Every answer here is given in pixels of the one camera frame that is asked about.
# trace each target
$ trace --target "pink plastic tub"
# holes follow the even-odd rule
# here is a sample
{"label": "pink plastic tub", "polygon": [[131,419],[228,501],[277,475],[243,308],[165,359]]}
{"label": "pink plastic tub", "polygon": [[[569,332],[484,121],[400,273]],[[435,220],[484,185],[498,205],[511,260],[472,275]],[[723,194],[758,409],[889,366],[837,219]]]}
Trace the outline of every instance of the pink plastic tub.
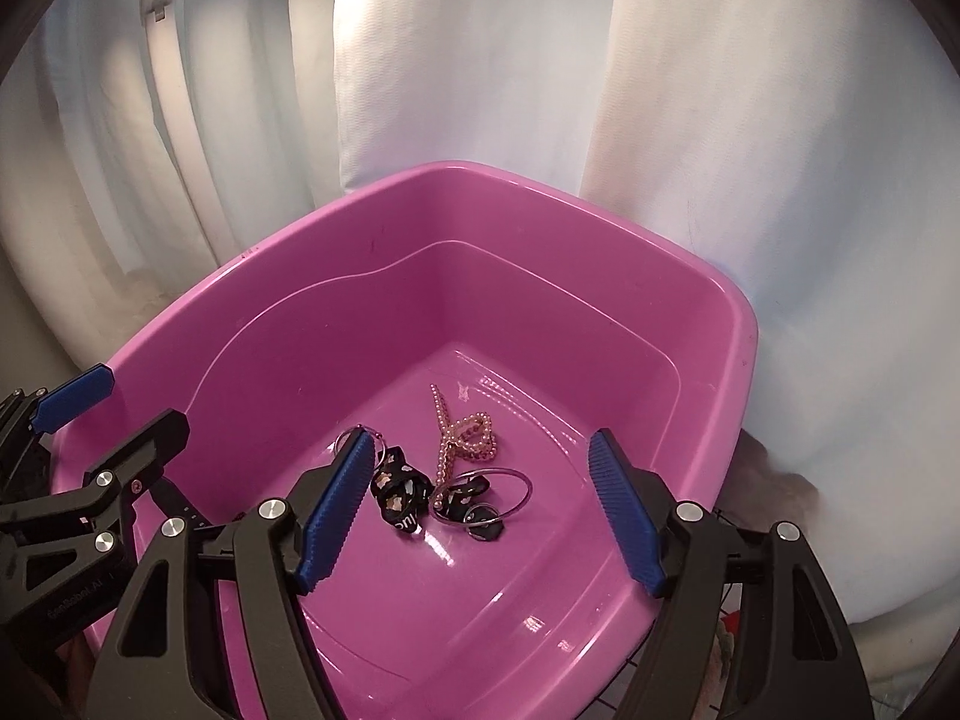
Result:
{"label": "pink plastic tub", "polygon": [[[613,428],[676,498],[712,505],[756,345],[740,291],[675,245],[500,170],[418,167],[273,235],[147,325],[109,363],[113,396],[61,431],[56,487],[167,407],[191,425],[168,474],[216,521],[287,493],[357,422],[433,475],[436,383],[453,418],[493,416],[496,464],[534,496],[494,543],[432,520],[405,538],[367,496],[304,599],[315,644],[352,720],[562,720],[656,613],[589,483],[590,434]],[[523,491],[491,483],[496,505]],[[142,549],[163,517],[149,498],[137,513]],[[222,597],[244,717],[262,717],[228,584]]]}

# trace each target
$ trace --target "white fabric backdrop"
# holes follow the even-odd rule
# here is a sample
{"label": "white fabric backdrop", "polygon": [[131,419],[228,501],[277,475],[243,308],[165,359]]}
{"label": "white fabric backdrop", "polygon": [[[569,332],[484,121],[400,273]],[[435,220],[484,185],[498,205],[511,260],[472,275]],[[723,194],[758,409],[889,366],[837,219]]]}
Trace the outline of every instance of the white fabric backdrop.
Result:
{"label": "white fabric backdrop", "polygon": [[[846,613],[897,610],[864,634],[880,670],[935,656],[960,574],[960,79],[906,0],[175,11],[241,245],[457,157],[580,191],[731,274],[761,326],[747,427],[816,488],[803,525]],[[145,57],[137,0],[58,0],[0,88],[0,237],[83,365],[217,265]]]}

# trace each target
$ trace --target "metal screw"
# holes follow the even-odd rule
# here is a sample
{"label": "metal screw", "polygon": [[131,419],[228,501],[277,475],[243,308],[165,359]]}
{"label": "metal screw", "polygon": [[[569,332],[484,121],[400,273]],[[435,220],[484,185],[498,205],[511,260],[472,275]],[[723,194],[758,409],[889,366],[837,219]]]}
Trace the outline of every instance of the metal screw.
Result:
{"label": "metal screw", "polygon": [[160,526],[160,533],[163,533],[167,538],[174,538],[174,536],[183,533],[185,527],[186,523],[180,517],[170,517]]}
{"label": "metal screw", "polygon": [[683,501],[683,503],[677,507],[677,517],[680,517],[683,522],[699,522],[704,518],[704,510],[695,503]]}
{"label": "metal screw", "polygon": [[776,534],[784,541],[800,540],[800,528],[792,522],[781,522],[781,524],[776,527]]}
{"label": "metal screw", "polygon": [[113,549],[113,533],[106,531],[105,533],[100,533],[97,538],[94,539],[93,545],[97,548],[97,552],[109,552]]}
{"label": "metal screw", "polygon": [[264,519],[277,519],[277,517],[282,517],[286,511],[287,505],[280,498],[271,498],[269,501],[264,501],[258,509],[260,516]]}

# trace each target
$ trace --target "silver hoop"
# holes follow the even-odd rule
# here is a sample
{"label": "silver hoop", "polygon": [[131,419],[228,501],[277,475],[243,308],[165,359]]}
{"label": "silver hoop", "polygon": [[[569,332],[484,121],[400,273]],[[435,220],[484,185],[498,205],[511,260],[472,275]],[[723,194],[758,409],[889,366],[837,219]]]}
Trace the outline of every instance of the silver hoop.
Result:
{"label": "silver hoop", "polygon": [[[443,514],[438,514],[436,508],[434,507],[435,500],[443,500],[443,495],[445,495],[445,493],[455,485],[459,485],[460,483],[463,483],[463,482],[469,482],[470,480],[483,475],[512,476],[515,479],[520,479],[522,483],[527,485],[527,491],[523,496],[523,500],[520,501],[520,503],[518,503],[512,509],[507,509],[507,511],[503,512],[503,514],[498,514],[497,517],[492,517],[491,519],[484,519],[479,522],[473,522],[473,523],[457,522],[454,519],[449,519],[448,517],[444,517]],[[530,481],[530,477],[527,476],[525,473],[522,473],[516,469],[503,469],[502,467],[496,467],[495,469],[474,469],[471,471],[464,471],[461,474],[457,474],[448,482],[443,483],[443,485],[439,485],[438,488],[436,488],[433,491],[433,494],[430,496],[430,501],[427,505],[427,510],[430,512],[430,516],[438,520],[439,522],[443,522],[443,524],[445,525],[457,525],[469,531],[471,528],[481,528],[484,525],[491,525],[494,522],[503,522],[503,520],[505,520],[507,517],[512,517],[514,514],[517,514],[518,512],[520,512],[520,510],[527,505],[527,503],[530,500],[530,496],[533,494],[534,494],[534,483]]]}
{"label": "silver hoop", "polygon": [[[335,440],[335,442],[333,442],[333,456],[336,457],[337,453],[344,448],[343,441],[347,438],[347,436],[349,436],[357,428],[360,428],[360,430],[364,430],[367,433],[369,433],[371,436],[373,436],[373,456],[374,456],[374,459],[379,458],[378,460],[376,460],[376,464],[378,466],[381,466],[381,464],[383,464],[384,461],[387,460],[387,442],[385,442],[381,434],[376,432],[376,430],[374,430],[373,428],[367,427],[367,425],[354,425],[352,428],[347,428],[346,430],[344,430],[344,432],[342,432],[339,436],[337,436],[337,439]],[[380,444],[379,449],[376,448],[376,445],[378,443]]]}

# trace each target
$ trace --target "gray wall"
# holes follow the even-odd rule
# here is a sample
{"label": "gray wall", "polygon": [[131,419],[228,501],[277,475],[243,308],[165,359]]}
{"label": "gray wall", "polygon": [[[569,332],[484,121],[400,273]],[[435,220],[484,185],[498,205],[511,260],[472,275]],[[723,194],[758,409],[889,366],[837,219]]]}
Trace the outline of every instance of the gray wall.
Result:
{"label": "gray wall", "polygon": [[14,389],[53,389],[77,373],[0,250],[0,400]]}

